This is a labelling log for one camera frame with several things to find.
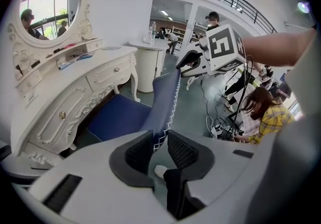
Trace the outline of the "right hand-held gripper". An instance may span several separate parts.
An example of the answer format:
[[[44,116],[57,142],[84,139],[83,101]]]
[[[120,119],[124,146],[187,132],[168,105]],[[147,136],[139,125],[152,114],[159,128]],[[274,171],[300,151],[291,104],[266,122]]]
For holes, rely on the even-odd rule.
[[[210,73],[226,73],[245,64],[246,53],[243,40],[231,25],[226,24],[206,32],[199,42],[188,45],[180,52],[176,69],[181,77]]]

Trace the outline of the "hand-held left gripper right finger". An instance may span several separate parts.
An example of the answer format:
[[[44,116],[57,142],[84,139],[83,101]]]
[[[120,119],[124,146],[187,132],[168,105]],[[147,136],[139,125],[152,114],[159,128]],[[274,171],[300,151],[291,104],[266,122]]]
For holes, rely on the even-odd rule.
[[[185,184],[185,195],[200,210],[180,221],[190,224],[250,224],[250,203],[258,190],[276,140],[241,144],[170,130],[168,152]]]

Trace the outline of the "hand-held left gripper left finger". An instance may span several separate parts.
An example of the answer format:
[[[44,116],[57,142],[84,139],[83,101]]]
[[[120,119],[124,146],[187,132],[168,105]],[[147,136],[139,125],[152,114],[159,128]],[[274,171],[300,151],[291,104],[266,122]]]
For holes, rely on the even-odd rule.
[[[38,178],[29,193],[76,224],[173,224],[148,177],[152,132],[84,147]]]

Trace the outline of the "blue cushioned chair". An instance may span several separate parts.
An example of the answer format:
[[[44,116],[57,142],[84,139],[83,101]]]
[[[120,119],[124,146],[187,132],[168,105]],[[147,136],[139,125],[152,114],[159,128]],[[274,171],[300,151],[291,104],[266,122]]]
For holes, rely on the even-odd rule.
[[[154,79],[152,106],[115,95],[92,119],[87,130],[102,142],[139,131],[152,131],[153,149],[158,150],[173,123],[180,81],[179,69]]]

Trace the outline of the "cream ornate dressing table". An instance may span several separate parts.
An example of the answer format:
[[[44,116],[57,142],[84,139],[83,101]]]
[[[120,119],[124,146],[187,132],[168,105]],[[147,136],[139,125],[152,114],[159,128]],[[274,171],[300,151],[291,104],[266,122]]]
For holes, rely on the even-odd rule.
[[[12,155],[56,165],[62,151],[74,149],[87,114],[120,84],[138,81],[136,48],[102,50],[107,46],[93,33],[87,0],[77,0],[76,10],[66,16],[66,32],[38,39],[23,27],[22,1],[15,1],[7,26],[19,95],[11,120]],[[82,54],[93,57],[75,61]]]

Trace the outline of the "person's right forearm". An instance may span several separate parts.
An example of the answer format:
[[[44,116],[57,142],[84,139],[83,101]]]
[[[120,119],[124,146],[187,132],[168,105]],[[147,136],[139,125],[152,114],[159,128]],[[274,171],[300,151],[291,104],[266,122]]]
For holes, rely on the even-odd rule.
[[[313,26],[300,33],[275,33],[243,39],[246,56],[268,66],[294,66],[317,33]]]

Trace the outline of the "pale wooden shelf rack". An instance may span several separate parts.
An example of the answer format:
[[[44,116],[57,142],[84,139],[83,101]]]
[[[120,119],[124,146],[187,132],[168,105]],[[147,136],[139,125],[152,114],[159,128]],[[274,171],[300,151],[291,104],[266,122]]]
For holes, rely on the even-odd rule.
[[[176,50],[180,50],[181,46],[183,44],[184,36],[185,36],[185,31],[184,29],[180,29],[178,27],[173,26],[172,27],[172,33],[174,33],[177,38],[178,38],[178,43],[176,45]]]

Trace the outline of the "white power strip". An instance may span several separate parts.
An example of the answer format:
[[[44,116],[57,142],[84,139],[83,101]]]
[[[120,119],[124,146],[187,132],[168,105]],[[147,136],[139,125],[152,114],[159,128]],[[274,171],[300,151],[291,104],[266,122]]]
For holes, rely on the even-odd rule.
[[[212,138],[217,139],[219,135],[221,135],[222,133],[222,125],[221,124],[217,124],[215,126],[211,127],[210,130],[210,135]]]

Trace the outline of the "round white ribbed table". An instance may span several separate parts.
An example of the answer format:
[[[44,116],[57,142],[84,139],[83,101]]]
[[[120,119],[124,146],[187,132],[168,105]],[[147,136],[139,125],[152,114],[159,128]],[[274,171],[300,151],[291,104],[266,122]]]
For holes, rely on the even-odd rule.
[[[135,52],[137,90],[142,93],[151,93],[153,80],[161,75],[168,43],[162,39],[155,39],[151,44],[139,39],[132,39],[128,43],[137,48]]]

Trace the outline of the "person's white shoe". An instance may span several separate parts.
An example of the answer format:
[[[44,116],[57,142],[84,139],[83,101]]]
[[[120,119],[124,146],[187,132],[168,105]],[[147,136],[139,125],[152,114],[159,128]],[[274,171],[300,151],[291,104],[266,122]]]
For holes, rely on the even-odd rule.
[[[156,165],[154,168],[154,173],[157,177],[164,179],[164,174],[169,170],[166,166]]]

